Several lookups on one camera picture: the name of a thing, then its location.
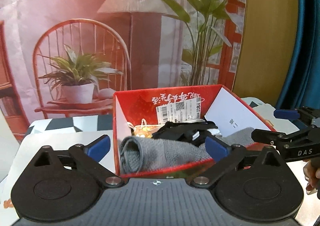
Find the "human hand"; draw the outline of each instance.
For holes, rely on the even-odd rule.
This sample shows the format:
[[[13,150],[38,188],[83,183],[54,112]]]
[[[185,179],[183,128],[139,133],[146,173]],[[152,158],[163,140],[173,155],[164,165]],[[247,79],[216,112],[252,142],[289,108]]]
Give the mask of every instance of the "human hand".
[[[314,168],[311,165],[310,159],[304,160],[304,162],[307,162],[307,164],[303,167],[303,173],[305,175],[306,180],[308,181],[306,190],[312,191],[316,188],[320,179],[320,168]]]

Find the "red box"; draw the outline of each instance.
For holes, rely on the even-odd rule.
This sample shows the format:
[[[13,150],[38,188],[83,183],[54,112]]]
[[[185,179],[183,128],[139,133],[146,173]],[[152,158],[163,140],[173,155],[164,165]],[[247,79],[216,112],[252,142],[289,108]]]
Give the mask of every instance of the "red box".
[[[215,122],[220,133],[228,136],[246,127],[275,131],[250,106],[223,85],[168,87],[115,92],[113,96],[113,140],[116,173],[120,175],[118,146],[131,135],[127,122],[141,124],[144,118],[147,124],[158,124],[156,107],[182,99],[201,97],[201,118]],[[247,147],[260,150],[264,145],[254,143]],[[194,177],[214,164],[212,159],[188,163],[167,169],[125,174],[121,177]]]

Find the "metal screw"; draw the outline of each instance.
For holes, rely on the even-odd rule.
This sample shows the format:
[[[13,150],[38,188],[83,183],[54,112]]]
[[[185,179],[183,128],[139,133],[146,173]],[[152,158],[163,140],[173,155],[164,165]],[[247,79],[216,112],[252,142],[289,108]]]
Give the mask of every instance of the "metal screw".
[[[111,185],[118,185],[121,182],[122,182],[121,178],[117,176],[111,176],[106,179],[106,183]]]
[[[198,176],[196,178],[193,179],[193,181],[196,183],[196,184],[208,184],[209,183],[209,179],[204,177],[204,176]]]

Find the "rolled gray cloth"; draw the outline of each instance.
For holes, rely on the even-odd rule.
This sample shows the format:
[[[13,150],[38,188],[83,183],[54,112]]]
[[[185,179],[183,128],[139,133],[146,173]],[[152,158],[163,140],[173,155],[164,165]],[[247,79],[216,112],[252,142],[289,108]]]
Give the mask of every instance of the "rolled gray cloth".
[[[211,158],[204,144],[196,147],[186,142],[133,136],[122,141],[119,152],[122,173],[154,171]]]
[[[244,147],[247,147],[247,146],[254,143],[254,141],[251,139],[252,131],[254,131],[254,128],[245,128],[245,129],[239,130],[239,131],[237,131],[227,137],[222,137],[219,139],[228,145],[241,144]]]

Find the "blue curtain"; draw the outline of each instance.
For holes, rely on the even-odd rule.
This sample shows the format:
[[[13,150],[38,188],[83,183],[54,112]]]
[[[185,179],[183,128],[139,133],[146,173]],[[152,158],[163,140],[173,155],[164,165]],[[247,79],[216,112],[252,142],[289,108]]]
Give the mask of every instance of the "blue curtain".
[[[320,0],[299,0],[291,63],[276,108],[320,108]]]

